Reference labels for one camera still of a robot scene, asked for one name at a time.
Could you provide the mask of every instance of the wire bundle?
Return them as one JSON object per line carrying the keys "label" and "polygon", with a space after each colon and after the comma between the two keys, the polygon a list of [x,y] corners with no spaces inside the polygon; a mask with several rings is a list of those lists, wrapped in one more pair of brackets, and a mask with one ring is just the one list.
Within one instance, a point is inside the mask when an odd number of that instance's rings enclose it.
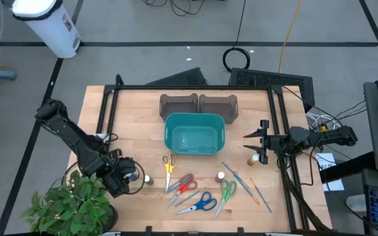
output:
{"label": "wire bundle", "polygon": [[188,10],[184,10],[180,6],[176,5],[175,0],[164,0],[164,2],[160,3],[160,4],[155,4],[157,0],[153,0],[151,3],[149,2],[149,0],[143,0],[143,1],[144,1],[145,4],[147,4],[148,6],[151,6],[151,7],[162,7],[167,2],[170,2],[171,10],[177,16],[186,16],[187,14],[196,15],[201,10],[203,4],[205,3],[205,0],[203,0],[201,5],[199,6],[199,9],[196,12],[190,12],[190,10],[192,8],[192,3],[190,2],[190,0],[186,0],[188,2],[188,8],[189,8]]}

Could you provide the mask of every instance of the scissors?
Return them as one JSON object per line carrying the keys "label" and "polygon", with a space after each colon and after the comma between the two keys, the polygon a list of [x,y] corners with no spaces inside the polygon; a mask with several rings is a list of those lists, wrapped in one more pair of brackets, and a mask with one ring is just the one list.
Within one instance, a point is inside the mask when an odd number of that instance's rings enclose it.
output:
{"label": "scissors", "polygon": [[177,192],[170,199],[169,204],[167,204],[166,209],[169,208],[176,201],[176,199],[178,199],[180,194],[184,193],[186,190],[196,189],[197,186],[198,186],[198,183],[196,181],[194,181],[194,175],[193,174],[187,174],[187,175],[183,176],[180,179],[180,185],[177,189]]}
{"label": "scissors", "polygon": [[171,172],[173,171],[173,168],[177,164],[177,156],[174,153],[170,153],[168,156],[164,155],[161,157],[161,162],[165,166],[165,171],[166,171],[166,179],[165,179],[165,193],[167,193],[167,190],[169,189],[169,184],[170,184],[170,177],[171,177]]}
{"label": "scissors", "polygon": [[217,200],[213,198],[210,192],[206,191],[202,194],[201,200],[199,200],[195,205],[186,208],[184,210],[180,210],[175,214],[183,214],[186,212],[191,212],[194,210],[212,210],[217,205]]}
{"label": "scissors", "polygon": [[214,220],[217,219],[217,216],[220,214],[222,208],[224,207],[228,199],[233,197],[234,194],[236,194],[237,192],[236,181],[223,180],[221,182],[221,190],[222,190],[221,203],[218,206],[217,213],[215,213]]}

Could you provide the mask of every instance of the black metal frame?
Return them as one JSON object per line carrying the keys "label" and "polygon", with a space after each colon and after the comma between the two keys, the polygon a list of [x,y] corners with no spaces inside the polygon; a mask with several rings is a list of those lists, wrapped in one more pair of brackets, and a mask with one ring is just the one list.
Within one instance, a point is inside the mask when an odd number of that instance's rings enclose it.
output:
{"label": "black metal frame", "polygon": [[[284,96],[282,94],[282,86],[272,85],[272,86],[230,86],[230,85],[198,85],[198,86],[164,86],[164,85],[124,85],[121,77],[119,75],[116,76],[116,84],[115,85],[105,85],[104,86],[104,92],[103,92],[103,99],[102,104],[100,108],[100,115],[98,118],[97,123],[97,129],[96,133],[101,133],[103,128],[103,122],[104,117],[106,115],[106,108],[108,103],[108,97],[111,93],[113,93],[112,98],[112,105],[110,108],[110,115],[108,120],[108,128],[106,133],[111,134],[114,124],[114,117],[116,114],[116,106],[117,106],[117,100],[119,98],[119,90],[266,90],[268,92],[268,99],[269,99],[269,106],[270,106],[270,112],[272,116],[272,124],[274,126],[274,132],[275,134],[280,134],[280,128],[278,125],[278,118],[276,115],[276,108],[275,108],[275,102],[274,102],[274,92],[278,95],[278,101],[280,105],[280,111],[283,121],[283,128],[285,130],[285,133],[288,134],[289,132],[289,124],[288,124],[288,117],[287,112],[285,109],[285,102],[284,102]],[[303,196],[301,185],[300,185],[300,178],[299,178],[299,172],[297,168],[297,163],[295,160],[295,157],[290,158],[291,166],[292,166],[292,173],[293,173],[293,183],[298,186],[299,193],[301,196]],[[281,168],[281,177],[284,178],[284,175],[287,174],[285,168]],[[289,226],[291,231],[298,230],[296,226],[294,211],[293,211],[293,203],[291,200],[291,193],[286,185],[283,185],[284,195],[285,195],[285,203],[287,206],[287,214],[288,214],[288,220],[289,220]],[[308,225],[308,219],[306,217],[306,214],[304,210],[299,207],[299,212],[301,215],[301,222],[303,230],[309,230]],[[150,226],[147,226],[147,231],[144,232],[121,232],[121,235],[189,235],[190,232],[167,232],[167,233],[160,233],[160,232],[151,232],[152,228]],[[235,233],[201,233],[201,235],[234,235]],[[238,228],[238,232],[236,233],[238,235],[264,235],[264,233],[244,233],[243,228]]]}

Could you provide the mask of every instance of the paintbrush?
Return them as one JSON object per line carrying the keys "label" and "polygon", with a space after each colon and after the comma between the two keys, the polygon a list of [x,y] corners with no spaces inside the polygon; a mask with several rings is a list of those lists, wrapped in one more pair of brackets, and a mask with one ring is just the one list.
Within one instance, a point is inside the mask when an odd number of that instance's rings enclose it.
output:
{"label": "paintbrush", "polygon": [[232,170],[232,169],[230,169],[230,167],[226,164],[226,163],[224,163],[224,162],[222,162],[221,161],[221,163],[225,166],[225,167],[227,167],[227,169],[229,170],[229,171],[231,171],[231,173],[233,173],[233,175],[234,175],[234,177],[236,178],[236,180],[241,184],[241,186],[243,186],[243,188],[244,188],[244,190],[246,190],[246,192],[252,197],[252,199],[259,205],[260,203],[259,203],[259,201],[256,199],[256,197],[253,195],[253,193],[252,192],[250,192],[250,190],[247,188],[247,184],[245,184],[245,182]]}
{"label": "paintbrush", "polygon": [[261,196],[261,199],[262,199],[262,201],[265,203],[265,205],[266,205],[266,207],[268,208],[269,212],[272,213],[272,210],[270,209],[268,203],[266,202],[265,198],[263,197],[261,191],[259,191],[259,188],[258,188],[258,187],[256,186],[256,184],[254,183],[252,177],[250,177],[250,180],[252,181],[253,186],[255,186],[255,189],[256,189],[257,193],[259,193],[259,195]]}

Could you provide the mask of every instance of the green leaf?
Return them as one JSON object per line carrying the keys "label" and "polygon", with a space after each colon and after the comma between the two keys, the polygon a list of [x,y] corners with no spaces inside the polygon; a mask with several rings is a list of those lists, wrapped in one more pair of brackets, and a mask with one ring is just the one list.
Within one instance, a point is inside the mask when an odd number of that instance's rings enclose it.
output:
{"label": "green leaf", "polygon": [[72,210],[77,209],[78,208],[77,200],[71,199],[71,201],[70,201],[70,207],[71,207]]}
{"label": "green leaf", "polygon": [[94,234],[94,231],[96,229],[96,224],[93,224],[91,226],[87,226],[87,232]]}
{"label": "green leaf", "polygon": [[84,202],[84,203],[79,207],[78,214],[85,214],[85,213],[87,213],[87,207],[89,206],[89,204],[90,204],[89,201]]}
{"label": "green leaf", "polygon": [[46,232],[50,233],[51,235],[56,235],[58,233],[58,230],[57,229],[47,228]]}
{"label": "green leaf", "polygon": [[69,220],[72,217],[73,212],[72,211],[66,211],[61,216],[61,220]]}
{"label": "green leaf", "polygon": [[91,196],[91,186],[89,184],[84,185],[85,194],[90,197]]}
{"label": "green leaf", "polygon": [[88,226],[86,226],[86,225],[81,225],[81,227],[79,228],[79,230],[81,231],[81,232],[86,232],[86,230],[88,229]]}
{"label": "green leaf", "polygon": [[90,181],[91,181],[92,183],[94,183],[96,180],[97,180],[97,176],[96,176],[96,173],[94,172],[94,173],[90,176]]}
{"label": "green leaf", "polygon": [[98,201],[99,203],[108,203],[109,202],[109,200],[107,200],[107,198],[105,198],[105,197],[97,197],[96,201]]}
{"label": "green leaf", "polygon": [[98,197],[98,194],[99,194],[99,193],[100,193],[100,189],[97,188],[97,187],[95,187],[95,188],[93,189],[92,196],[93,196],[93,197]]}
{"label": "green leaf", "polygon": [[29,216],[34,216],[34,214],[36,214],[36,211],[33,207],[30,207],[30,208],[27,208],[27,210],[25,210],[21,215],[20,215],[20,218],[26,218],[26,217],[29,217]]}
{"label": "green leaf", "polygon": [[69,232],[71,230],[71,223],[72,221],[71,220],[66,220],[66,221],[63,221],[61,224],[60,224],[60,230],[64,230],[64,231],[67,231]]}
{"label": "green leaf", "polygon": [[83,222],[87,225],[87,226],[95,226],[95,222],[93,221],[93,219],[91,219],[91,217],[86,214],[83,216]]}
{"label": "green leaf", "polygon": [[73,171],[70,175],[70,178],[73,179],[73,180],[75,180],[76,178],[79,178],[79,177],[80,177],[80,175],[79,175],[78,170]]}
{"label": "green leaf", "polygon": [[30,232],[36,232],[37,231],[37,222],[32,223],[30,225]]}
{"label": "green leaf", "polygon": [[66,197],[64,200],[62,200],[62,203],[67,204],[71,201],[71,197]]}
{"label": "green leaf", "polygon": [[94,183],[94,186],[98,187],[98,188],[101,188],[101,187],[103,187],[103,184],[102,184],[102,182],[100,180],[96,180],[96,182]]}
{"label": "green leaf", "polygon": [[58,195],[61,196],[61,197],[69,197],[70,196],[70,194],[65,189],[60,190],[58,192]]}
{"label": "green leaf", "polygon": [[46,222],[44,222],[43,224],[39,225],[39,231],[40,232],[43,232],[43,231],[46,231],[46,229],[53,225],[56,221],[58,221],[58,219],[50,219],[50,220],[47,220]]}
{"label": "green leaf", "polygon": [[87,194],[87,191],[85,190],[85,187],[82,187],[78,193],[79,197],[83,199],[85,198],[86,194]]}
{"label": "green leaf", "polygon": [[51,205],[52,210],[54,210],[56,213],[62,213],[65,209],[64,204],[62,203],[61,200],[54,202]]}
{"label": "green leaf", "polygon": [[31,197],[31,205],[33,205],[35,208],[40,207],[39,194],[37,191],[35,191]]}
{"label": "green leaf", "polygon": [[47,206],[43,207],[42,209],[40,209],[40,210],[37,211],[37,215],[39,217],[44,217],[44,215],[46,214],[46,212],[47,212],[48,209],[49,208]]}
{"label": "green leaf", "polygon": [[32,224],[32,223],[34,223],[36,220],[35,220],[34,218],[26,218],[26,219],[24,219],[24,221],[25,221],[26,223]]}
{"label": "green leaf", "polygon": [[107,213],[108,216],[112,216],[113,215],[113,211],[110,208],[110,205],[102,206],[102,209],[106,211],[106,213]]}
{"label": "green leaf", "polygon": [[75,221],[71,223],[71,233],[76,234],[78,233],[79,229],[81,228],[81,225]]}
{"label": "green leaf", "polygon": [[91,212],[90,213],[90,218],[93,222],[97,222],[98,221],[98,216],[97,214],[95,214],[94,212]]}
{"label": "green leaf", "polygon": [[81,215],[80,214],[74,214],[74,216],[72,216],[72,218],[77,223],[81,222]]}
{"label": "green leaf", "polygon": [[89,177],[84,177],[84,178],[81,178],[81,181],[80,181],[82,184],[84,183],[89,183],[90,182],[90,179]]}

